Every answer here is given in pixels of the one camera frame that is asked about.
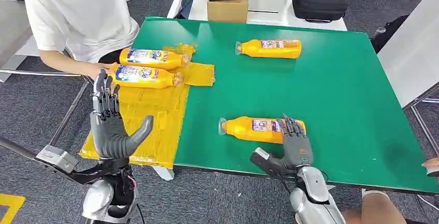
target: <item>human hand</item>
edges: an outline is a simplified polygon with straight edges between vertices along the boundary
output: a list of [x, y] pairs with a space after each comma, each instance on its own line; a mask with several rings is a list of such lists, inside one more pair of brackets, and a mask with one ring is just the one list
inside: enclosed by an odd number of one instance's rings
[[117, 64], [116, 62], [113, 64], [103, 64], [103, 63], [89, 63], [86, 65], [84, 70], [84, 75], [89, 76], [92, 80], [96, 80], [97, 76], [100, 73], [100, 70], [104, 69], [107, 74], [112, 74], [114, 71], [110, 70], [113, 65]]
[[439, 166], [439, 158], [432, 158], [421, 164], [424, 167]]

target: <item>white t-shirt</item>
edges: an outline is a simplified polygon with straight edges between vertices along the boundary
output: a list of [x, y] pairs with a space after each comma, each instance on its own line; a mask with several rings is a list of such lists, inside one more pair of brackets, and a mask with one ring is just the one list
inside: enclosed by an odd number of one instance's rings
[[139, 25], [129, 16], [129, 0], [25, 0], [38, 49], [62, 52], [74, 59], [98, 62], [129, 47]]

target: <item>green tabletop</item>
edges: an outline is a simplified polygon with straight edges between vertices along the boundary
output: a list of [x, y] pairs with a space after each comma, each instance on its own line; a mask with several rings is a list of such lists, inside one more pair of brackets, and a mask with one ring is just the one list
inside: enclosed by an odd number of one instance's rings
[[[236, 41], [299, 39], [297, 60], [235, 55]], [[193, 61], [214, 64], [212, 87], [189, 90], [174, 164], [263, 174], [249, 161], [281, 145], [218, 135], [220, 117], [303, 120], [313, 166], [329, 182], [439, 192], [425, 157], [364, 33], [147, 18], [134, 48], [197, 45]]]

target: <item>cardboard box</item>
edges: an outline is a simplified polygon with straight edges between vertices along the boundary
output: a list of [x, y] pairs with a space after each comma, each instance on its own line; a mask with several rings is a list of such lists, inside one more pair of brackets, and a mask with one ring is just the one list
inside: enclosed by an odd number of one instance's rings
[[209, 21], [247, 22], [248, 0], [207, 1]]

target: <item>gray carpet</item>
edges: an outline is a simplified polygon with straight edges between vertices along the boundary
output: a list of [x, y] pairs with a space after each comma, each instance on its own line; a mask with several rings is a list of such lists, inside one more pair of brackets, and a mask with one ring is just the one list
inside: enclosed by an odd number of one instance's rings
[[[345, 22], [351, 31], [373, 35], [378, 26], [410, 13], [418, 1], [349, 0]], [[172, 0], [133, 0], [129, 8], [132, 16], [142, 23], [147, 15], [166, 16], [171, 3]], [[49, 70], [35, 57], [28, 57], [19, 69]], [[38, 152], [53, 136], [81, 84], [75, 78], [12, 76], [0, 84], [0, 135]], [[58, 144], [75, 155], [90, 129], [91, 88], [87, 90]], [[438, 107], [423, 103], [419, 110], [439, 140]], [[409, 112], [406, 115], [426, 157], [435, 156], [413, 115]], [[5, 149], [0, 149], [0, 158], [0, 192], [26, 197], [12, 223], [55, 224], [79, 220], [86, 186], [67, 181]], [[94, 163], [82, 160], [80, 167], [88, 168]], [[175, 180], [165, 182], [150, 167], [139, 166], [134, 166], [134, 174], [147, 223], [295, 223], [288, 195], [275, 180], [177, 170]], [[336, 187], [331, 193], [341, 210], [360, 206], [357, 189]], [[436, 223], [437, 212], [422, 204], [425, 216], [414, 196], [391, 192], [389, 195], [405, 217]], [[132, 223], [141, 223], [137, 211]]]

